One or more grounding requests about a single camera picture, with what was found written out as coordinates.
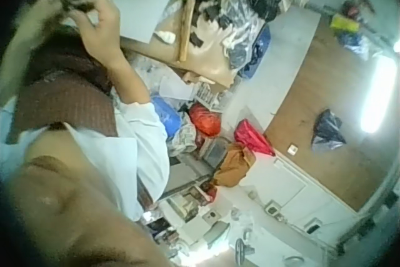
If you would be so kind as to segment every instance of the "hand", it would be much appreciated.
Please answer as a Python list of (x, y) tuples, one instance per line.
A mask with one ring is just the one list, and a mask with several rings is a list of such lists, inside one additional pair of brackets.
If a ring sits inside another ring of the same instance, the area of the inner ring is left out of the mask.
[(22, 17), (15, 38), (18, 41), (40, 44), (46, 26), (63, 14), (61, 0), (37, 0)]
[(78, 10), (69, 13), (81, 33), (86, 51), (104, 67), (111, 68), (123, 58), (119, 41), (119, 10), (111, 0), (79, 0), (92, 4), (99, 13), (99, 22), (93, 25), (88, 16)]

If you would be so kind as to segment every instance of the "forearm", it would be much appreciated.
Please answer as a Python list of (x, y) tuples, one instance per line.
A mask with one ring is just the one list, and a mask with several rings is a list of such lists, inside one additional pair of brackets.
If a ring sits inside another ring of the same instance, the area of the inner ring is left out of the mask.
[(10, 41), (4, 53), (0, 67), (0, 107), (18, 93), (26, 70), (33, 44), (18, 36)]
[(146, 85), (122, 54), (106, 67), (111, 82), (123, 103), (144, 104), (150, 102), (150, 94)]

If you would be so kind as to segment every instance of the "wooden stick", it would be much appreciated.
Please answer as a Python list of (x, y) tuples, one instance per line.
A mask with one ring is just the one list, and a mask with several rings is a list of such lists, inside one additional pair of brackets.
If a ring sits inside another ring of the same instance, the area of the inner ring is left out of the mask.
[(181, 45), (179, 47), (179, 61), (185, 62), (188, 55), (190, 28), (192, 26), (192, 17), (196, 0), (187, 0), (183, 9), (181, 24)]

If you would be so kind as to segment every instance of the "white shirt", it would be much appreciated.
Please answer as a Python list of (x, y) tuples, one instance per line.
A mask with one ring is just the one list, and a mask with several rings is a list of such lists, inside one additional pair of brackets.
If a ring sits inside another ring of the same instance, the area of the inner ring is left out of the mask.
[[(47, 127), (21, 133), (17, 144), (6, 144), (16, 98), (0, 110), (0, 179), (21, 167), (28, 146)], [(119, 209), (131, 220), (143, 214), (138, 202), (137, 174), (155, 201), (162, 195), (169, 177), (167, 134), (152, 103), (114, 105), (118, 137), (64, 123), (88, 160), (114, 183)]]

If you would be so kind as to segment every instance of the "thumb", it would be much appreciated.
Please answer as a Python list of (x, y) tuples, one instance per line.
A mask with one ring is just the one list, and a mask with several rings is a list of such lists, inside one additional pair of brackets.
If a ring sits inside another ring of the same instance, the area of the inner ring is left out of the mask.
[(84, 12), (74, 9), (68, 13), (68, 16), (75, 21), (82, 35), (94, 33), (94, 26)]

